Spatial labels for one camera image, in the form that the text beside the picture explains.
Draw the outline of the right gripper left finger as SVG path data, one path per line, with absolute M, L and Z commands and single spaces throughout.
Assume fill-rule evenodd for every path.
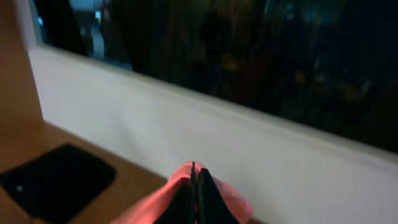
M 195 162 L 190 164 L 189 178 L 182 180 L 169 205 L 154 224 L 195 224 L 197 173 Z

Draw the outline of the pink t-shirt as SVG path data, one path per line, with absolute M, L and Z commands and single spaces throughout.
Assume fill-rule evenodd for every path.
M 174 193 L 177 191 L 178 186 L 182 180 L 189 178 L 190 164 L 186 162 L 181 165 L 168 179 L 160 189 L 151 193 L 144 199 L 137 202 L 117 219 L 113 220 L 116 224 L 149 224 L 154 223 L 156 219 L 165 211 L 169 205 Z M 201 169 L 206 167 L 201 163 L 195 163 L 195 171 L 198 174 Z M 220 191 L 220 194 L 229 208 L 230 212 L 240 223 L 247 223 L 252 217 L 252 206 L 246 198 L 244 198 L 237 190 L 226 182 L 220 181 L 213 177 L 215 184 Z M 196 199 L 196 220 L 198 224 L 198 200 Z

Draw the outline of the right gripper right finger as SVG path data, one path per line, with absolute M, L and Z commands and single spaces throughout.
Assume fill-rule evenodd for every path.
M 208 169 L 197 180 L 198 224 L 239 224 L 224 202 Z

